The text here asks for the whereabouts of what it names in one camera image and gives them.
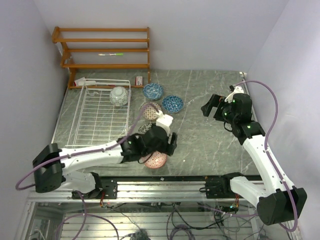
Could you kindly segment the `blue triangle pattern bowl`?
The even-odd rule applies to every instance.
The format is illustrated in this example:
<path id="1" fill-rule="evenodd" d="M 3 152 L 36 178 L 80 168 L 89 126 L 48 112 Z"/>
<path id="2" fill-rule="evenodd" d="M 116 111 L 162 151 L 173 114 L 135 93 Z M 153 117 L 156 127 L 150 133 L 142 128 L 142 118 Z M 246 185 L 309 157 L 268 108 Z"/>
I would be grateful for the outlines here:
<path id="1" fill-rule="evenodd" d="M 179 96 L 168 95 L 162 100 L 162 106 L 167 112 L 175 114 L 183 108 L 184 102 Z"/>

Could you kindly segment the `aluminium mounting rail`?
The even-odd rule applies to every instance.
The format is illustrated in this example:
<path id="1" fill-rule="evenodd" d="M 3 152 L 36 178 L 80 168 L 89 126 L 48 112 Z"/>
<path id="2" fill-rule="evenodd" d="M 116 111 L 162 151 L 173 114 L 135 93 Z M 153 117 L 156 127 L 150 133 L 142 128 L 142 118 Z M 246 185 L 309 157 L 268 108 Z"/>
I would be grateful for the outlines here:
<path id="1" fill-rule="evenodd" d="M 204 181 L 160 181 L 160 182 L 118 182 L 116 198 L 108 195 L 103 201 L 107 203 L 146 203 L 146 202 L 200 202 L 206 200 Z M 38 203 L 75 203 L 68 190 L 55 190 L 48 193 L 30 191 L 28 201 Z"/>

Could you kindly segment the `white petal pattern bowl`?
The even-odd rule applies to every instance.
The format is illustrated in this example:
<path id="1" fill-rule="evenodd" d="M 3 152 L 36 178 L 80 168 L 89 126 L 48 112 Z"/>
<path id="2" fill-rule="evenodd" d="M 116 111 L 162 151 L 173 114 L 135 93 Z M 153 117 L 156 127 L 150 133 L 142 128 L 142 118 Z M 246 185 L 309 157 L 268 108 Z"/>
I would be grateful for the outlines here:
<path id="1" fill-rule="evenodd" d="M 124 106 L 129 101 L 129 92 L 122 86 L 116 86 L 110 92 L 109 99 L 114 106 Z"/>

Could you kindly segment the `blue floral pattern bowl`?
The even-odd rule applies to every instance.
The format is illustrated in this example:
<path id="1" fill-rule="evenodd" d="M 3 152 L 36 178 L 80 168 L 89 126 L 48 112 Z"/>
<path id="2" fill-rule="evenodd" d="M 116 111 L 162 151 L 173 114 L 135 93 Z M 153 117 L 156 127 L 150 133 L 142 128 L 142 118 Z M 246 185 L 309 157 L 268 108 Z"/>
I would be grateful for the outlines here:
<path id="1" fill-rule="evenodd" d="M 157 101 L 163 96 L 164 88 L 158 83 L 149 83 L 143 87 L 142 92 L 149 100 Z"/>

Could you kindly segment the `red white small box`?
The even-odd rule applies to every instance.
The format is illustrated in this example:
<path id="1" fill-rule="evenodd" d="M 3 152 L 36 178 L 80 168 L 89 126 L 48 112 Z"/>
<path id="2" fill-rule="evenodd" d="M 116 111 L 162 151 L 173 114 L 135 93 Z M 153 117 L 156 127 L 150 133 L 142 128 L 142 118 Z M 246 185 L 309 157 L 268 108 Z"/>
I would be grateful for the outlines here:
<path id="1" fill-rule="evenodd" d="M 142 86 L 143 85 L 143 77 L 142 76 L 136 76 L 135 77 L 135 85 L 136 86 Z"/>

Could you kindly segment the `green white pen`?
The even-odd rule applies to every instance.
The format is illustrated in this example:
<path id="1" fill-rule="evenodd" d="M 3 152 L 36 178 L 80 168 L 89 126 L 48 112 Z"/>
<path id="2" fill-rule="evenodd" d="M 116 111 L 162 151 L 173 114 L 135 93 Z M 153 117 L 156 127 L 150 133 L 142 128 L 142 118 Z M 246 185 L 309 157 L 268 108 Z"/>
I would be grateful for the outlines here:
<path id="1" fill-rule="evenodd" d="M 98 56 L 123 56 L 123 53 L 99 53 Z"/>

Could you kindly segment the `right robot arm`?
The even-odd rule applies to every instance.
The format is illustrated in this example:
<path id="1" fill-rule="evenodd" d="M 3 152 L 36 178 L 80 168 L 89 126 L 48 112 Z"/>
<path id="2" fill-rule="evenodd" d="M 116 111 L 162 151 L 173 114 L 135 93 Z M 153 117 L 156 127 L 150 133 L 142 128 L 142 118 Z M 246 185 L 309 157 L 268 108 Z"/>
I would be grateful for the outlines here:
<path id="1" fill-rule="evenodd" d="M 216 121 L 230 124 L 230 132 L 252 158 L 263 187 L 249 181 L 240 173 L 227 175 L 229 181 L 220 186 L 221 194 L 231 198 L 240 195 L 256 207 L 261 221 L 266 225 L 297 221 L 301 215 L 307 193 L 297 188 L 284 173 L 266 142 L 266 133 L 262 126 L 252 119 L 252 100 L 248 94 L 232 93 L 227 97 L 213 94 L 201 107 L 205 117 L 212 108 Z"/>

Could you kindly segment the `brown geometric pattern bowl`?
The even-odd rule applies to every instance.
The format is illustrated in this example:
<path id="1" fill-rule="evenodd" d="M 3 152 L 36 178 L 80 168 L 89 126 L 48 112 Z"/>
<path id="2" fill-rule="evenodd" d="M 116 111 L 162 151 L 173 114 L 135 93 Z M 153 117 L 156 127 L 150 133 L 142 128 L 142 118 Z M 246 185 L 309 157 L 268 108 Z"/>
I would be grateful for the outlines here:
<path id="1" fill-rule="evenodd" d="M 145 120 L 154 122 L 157 120 L 158 115 L 157 115 L 157 111 L 151 106 L 149 105 L 148 102 L 144 103 L 141 107 L 140 107 L 140 111 L 144 109 L 142 116 Z"/>

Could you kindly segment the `olive leaf pattern bowl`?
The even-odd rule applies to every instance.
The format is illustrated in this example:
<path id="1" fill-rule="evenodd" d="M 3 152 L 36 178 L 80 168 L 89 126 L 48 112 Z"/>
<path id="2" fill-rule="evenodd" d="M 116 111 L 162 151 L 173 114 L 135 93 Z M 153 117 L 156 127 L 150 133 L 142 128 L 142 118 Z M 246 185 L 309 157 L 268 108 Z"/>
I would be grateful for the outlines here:
<path id="1" fill-rule="evenodd" d="M 152 123 L 145 123 L 143 125 L 141 125 L 139 128 L 138 128 L 138 131 L 137 133 L 138 134 L 145 134 L 148 130 L 150 130 L 152 128 L 153 124 Z"/>

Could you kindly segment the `wooden shelf rack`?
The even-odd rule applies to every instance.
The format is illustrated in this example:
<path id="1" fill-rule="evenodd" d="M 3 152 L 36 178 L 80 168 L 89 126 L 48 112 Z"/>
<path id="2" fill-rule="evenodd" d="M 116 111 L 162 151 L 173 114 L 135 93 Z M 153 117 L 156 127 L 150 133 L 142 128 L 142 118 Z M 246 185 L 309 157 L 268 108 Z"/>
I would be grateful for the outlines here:
<path id="1" fill-rule="evenodd" d="M 72 28 L 56 26 L 51 34 L 61 45 L 60 66 L 69 70 L 68 88 L 74 86 L 80 70 L 142 70 L 143 88 L 151 83 L 150 28 Z M 98 54 L 123 53 L 123 56 Z"/>

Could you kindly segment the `red patterned bowl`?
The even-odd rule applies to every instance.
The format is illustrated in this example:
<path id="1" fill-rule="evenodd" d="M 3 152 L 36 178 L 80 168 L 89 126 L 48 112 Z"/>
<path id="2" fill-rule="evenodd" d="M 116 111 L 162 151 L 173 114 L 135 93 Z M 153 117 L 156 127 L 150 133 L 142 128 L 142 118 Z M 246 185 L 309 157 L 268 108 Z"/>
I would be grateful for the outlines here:
<path id="1" fill-rule="evenodd" d="M 158 169 L 163 167 L 166 161 L 167 155 L 165 153 L 155 151 L 152 153 L 152 157 L 143 165 L 150 169 Z"/>

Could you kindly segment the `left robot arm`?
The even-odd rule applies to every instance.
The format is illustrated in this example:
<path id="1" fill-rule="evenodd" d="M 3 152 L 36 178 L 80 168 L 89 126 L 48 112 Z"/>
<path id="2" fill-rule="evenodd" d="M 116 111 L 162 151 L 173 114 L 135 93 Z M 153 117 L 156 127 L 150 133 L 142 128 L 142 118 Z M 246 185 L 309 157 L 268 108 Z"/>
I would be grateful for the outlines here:
<path id="1" fill-rule="evenodd" d="M 155 152 L 171 156 L 177 147 L 177 138 L 175 132 L 167 133 L 153 124 L 144 134 L 135 133 L 93 147 L 59 148 L 56 143 L 48 144 L 32 162 L 36 169 L 35 191 L 43 194 L 64 188 L 96 199 L 104 189 L 102 180 L 97 173 L 83 173 L 81 169 L 139 162 Z"/>

